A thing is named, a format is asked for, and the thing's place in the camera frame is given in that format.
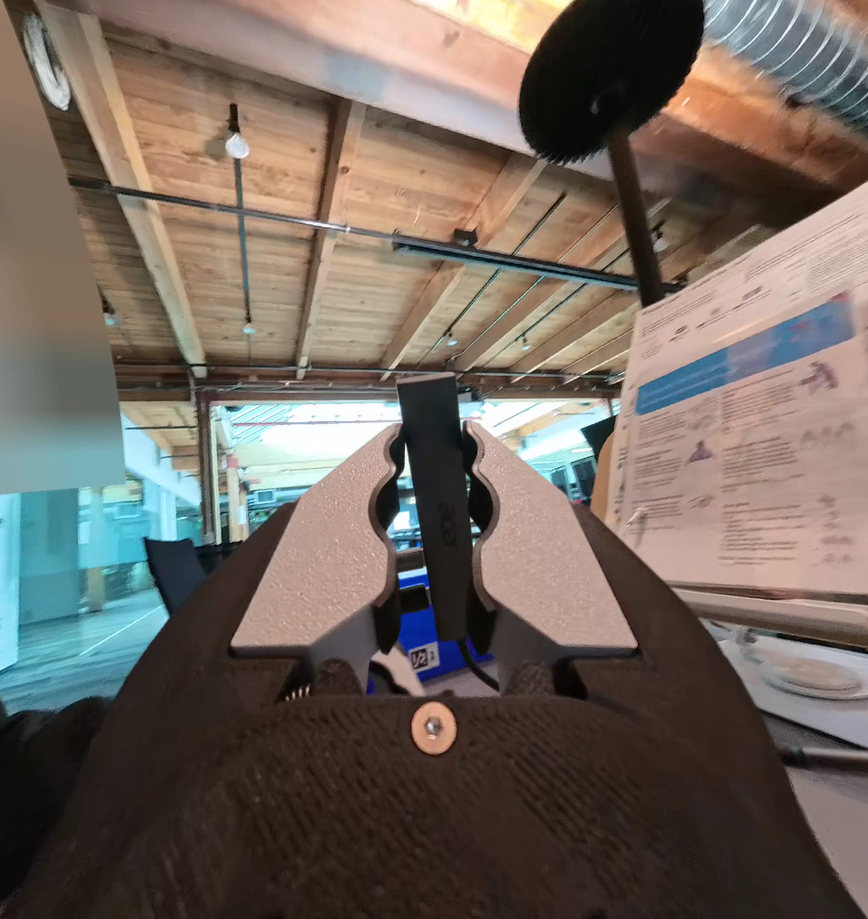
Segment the person's black sweatshirt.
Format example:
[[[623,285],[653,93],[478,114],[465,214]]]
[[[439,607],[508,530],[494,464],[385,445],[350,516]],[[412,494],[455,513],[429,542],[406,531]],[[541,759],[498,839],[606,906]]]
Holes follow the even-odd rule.
[[[24,882],[72,794],[110,699],[9,713],[0,699],[0,905]]]

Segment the silver ventilation duct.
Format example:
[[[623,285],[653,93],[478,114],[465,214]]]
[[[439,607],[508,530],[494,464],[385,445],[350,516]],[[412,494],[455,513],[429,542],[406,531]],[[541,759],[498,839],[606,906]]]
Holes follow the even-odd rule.
[[[704,1],[707,41],[868,139],[868,31],[824,3]]]

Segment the black office chair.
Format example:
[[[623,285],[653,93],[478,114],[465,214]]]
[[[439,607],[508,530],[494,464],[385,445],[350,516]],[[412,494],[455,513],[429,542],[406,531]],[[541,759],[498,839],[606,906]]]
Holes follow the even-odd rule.
[[[173,616],[208,578],[198,548],[189,538],[144,538],[148,568],[166,613]]]

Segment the black ceiling track rail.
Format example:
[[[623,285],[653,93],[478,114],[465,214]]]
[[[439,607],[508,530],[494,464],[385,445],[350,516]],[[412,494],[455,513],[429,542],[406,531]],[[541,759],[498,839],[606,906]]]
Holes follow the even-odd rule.
[[[499,271],[532,274],[539,278],[576,281],[618,291],[640,291],[639,279],[600,269],[586,269],[544,259],[524,258],[507,253],[441,242],[421,237],[388,236],[394,252],[432,260]]]

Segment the white instruction sheet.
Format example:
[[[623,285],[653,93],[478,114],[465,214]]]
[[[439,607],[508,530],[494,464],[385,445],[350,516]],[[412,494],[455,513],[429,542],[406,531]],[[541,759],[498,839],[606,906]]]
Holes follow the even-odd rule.
[[[868,182],[642,310],[614,437],[664,579],[868,594]]]

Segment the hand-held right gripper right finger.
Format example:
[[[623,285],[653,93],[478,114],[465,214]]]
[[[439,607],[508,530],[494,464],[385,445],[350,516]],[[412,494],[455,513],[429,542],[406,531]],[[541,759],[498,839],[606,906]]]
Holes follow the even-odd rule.
[[[464,424],[473,587],[468,626],[509,692],[522,667],[632,656],[638,642],[575,505],[483,426]]]

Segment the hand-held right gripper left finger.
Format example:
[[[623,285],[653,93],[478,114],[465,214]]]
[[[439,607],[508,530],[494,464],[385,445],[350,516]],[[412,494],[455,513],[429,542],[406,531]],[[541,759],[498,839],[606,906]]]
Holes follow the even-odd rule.
[[[244,657],[346,661],[362,688],[373,656],[392,648],[401,614],[396,550],[405,467],[401,424],[385,427],[296,502],[279,544],[233,635]]]

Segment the blue-header exercise sheet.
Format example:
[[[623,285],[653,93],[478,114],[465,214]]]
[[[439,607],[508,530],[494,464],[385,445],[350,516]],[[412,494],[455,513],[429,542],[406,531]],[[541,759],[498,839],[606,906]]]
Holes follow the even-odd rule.
[[[606,522],[680,586],[868,603],[868,354],[850,291],[647,317]]]

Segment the wooden book stand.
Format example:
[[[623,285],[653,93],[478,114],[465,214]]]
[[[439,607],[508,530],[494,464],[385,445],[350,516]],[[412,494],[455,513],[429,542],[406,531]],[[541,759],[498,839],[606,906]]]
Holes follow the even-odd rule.
[[[868,748],[868,606],[673,585],[765,714]]]

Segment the black metal pole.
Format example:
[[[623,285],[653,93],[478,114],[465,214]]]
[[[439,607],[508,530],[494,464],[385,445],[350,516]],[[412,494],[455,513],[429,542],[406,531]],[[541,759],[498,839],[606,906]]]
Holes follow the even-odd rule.
[[[608,151],[640,300],[643,307],[649,307],[664,298],[665,285],[647,220],[630,133],[623,128],[615,129],[609,137]]]

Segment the black round lamp head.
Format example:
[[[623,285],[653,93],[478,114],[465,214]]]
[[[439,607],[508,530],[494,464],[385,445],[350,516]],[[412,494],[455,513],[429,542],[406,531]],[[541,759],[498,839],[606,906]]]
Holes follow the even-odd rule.
[[[701,1],[575,1],[532,52],[519,125],[538,158],[582,161],[651,121],[685,83],[705,26]]]

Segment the blue plastic bin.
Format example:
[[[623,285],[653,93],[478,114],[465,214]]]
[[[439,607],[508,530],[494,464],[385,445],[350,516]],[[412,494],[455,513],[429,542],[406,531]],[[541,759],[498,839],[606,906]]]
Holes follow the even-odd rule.
[[[485,670],[492,655],[477,652],[469,641],[439,638],[423,550],[399,550],[396,560],[402,604],[398,642],[421,684],[466,671],[496,688],[497,678]]]

